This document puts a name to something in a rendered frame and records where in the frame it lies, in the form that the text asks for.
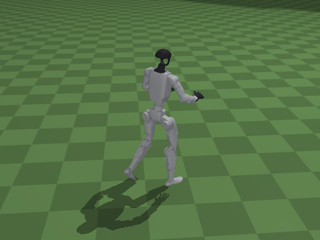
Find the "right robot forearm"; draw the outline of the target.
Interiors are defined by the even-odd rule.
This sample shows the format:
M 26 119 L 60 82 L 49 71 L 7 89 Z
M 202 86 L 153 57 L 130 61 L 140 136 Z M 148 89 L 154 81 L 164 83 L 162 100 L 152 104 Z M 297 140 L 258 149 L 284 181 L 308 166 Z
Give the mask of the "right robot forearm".
M 195 103 L 195 101 L 198 99 L 198 97 L 196 97 L 195 95 L 191 96 L 191 95 L 185 94 L 185 96 L 189 100 L 187 101 L 187 103 Z

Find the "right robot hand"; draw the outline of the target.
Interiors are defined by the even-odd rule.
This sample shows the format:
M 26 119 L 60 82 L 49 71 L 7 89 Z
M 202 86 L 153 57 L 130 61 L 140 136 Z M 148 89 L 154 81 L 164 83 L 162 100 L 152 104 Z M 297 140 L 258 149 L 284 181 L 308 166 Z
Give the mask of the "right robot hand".
M 198 99 L 196 100 L 196 101 L 198 101 L 199 99 L 203 99 L 204 98 L 204 96 L 201 94 L 201 93 L 199 93 L 199 91 L 196 93 L 196 91 L 194 91 L 194 95 L 193 96 L 196 96 Z M 195 101 L 195 102 L 196 102 Z

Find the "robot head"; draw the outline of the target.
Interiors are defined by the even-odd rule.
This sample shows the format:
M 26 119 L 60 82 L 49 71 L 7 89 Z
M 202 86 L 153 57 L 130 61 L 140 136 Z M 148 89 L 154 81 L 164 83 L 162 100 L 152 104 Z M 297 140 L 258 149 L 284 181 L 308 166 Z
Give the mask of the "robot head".
M 158 67 L 154 69 L 157 73 L 165 73 L 165 66 L 167 66 L 170 62 L 170 58 L 172 56 L 172 53 L 168 51 L 167 49 L 160 49 L 155 53 L 155 57 L 160 58 L 161 62 L 158 64 Z M 164 63 L 164 59 L 168 59 L 167 64 Z

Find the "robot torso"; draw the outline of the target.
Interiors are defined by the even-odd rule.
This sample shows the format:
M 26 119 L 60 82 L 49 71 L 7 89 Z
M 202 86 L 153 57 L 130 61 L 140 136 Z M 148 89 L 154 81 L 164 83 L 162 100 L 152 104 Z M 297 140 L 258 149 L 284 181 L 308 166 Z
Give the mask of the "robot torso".
M 157 66 L 149 71 L 148 75 L 148 94 L 151 101 L 155 102 L 153 107 L 149 110 L 149 118 L 154 122 L 161 122 L 163 115 L 166 115 L 166 110 L 163 109 L 163 105 L 168 101 L 172 86 L 168 83 L 168 75 L 172 75 L 169 70 L 164 73 L 158 73 L 154 71 Z

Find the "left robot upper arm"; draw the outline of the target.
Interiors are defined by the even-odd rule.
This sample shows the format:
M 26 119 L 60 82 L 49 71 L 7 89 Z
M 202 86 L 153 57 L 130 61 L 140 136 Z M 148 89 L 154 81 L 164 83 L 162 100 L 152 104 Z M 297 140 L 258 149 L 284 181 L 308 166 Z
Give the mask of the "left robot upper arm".
M 148 91 L 148 85 L 149 85 L 149 72 L 153 67 L 149 67 L 144 70 L 144 77 L 143 77 L 143 82 L 142 82 L 142 88 L 145 91 Z

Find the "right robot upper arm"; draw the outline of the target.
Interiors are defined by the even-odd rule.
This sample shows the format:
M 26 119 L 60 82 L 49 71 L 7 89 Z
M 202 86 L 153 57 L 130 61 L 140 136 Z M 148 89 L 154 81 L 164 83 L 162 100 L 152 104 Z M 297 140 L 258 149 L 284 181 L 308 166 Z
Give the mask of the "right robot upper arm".
M 184 92 L 184 89 L 180 83 L 180 80 L 176 75 L 169 74 L 167 76 L 167 80 L 168 80 L 169 85 L 173 86 L 173 88 L 175 89 L 175 91 L 179 95 L 179 97 L 180 97 L 179 99 L 182 103 L 186 103 L 187 101 L 189 101 L 186 98 L 186 93 Z

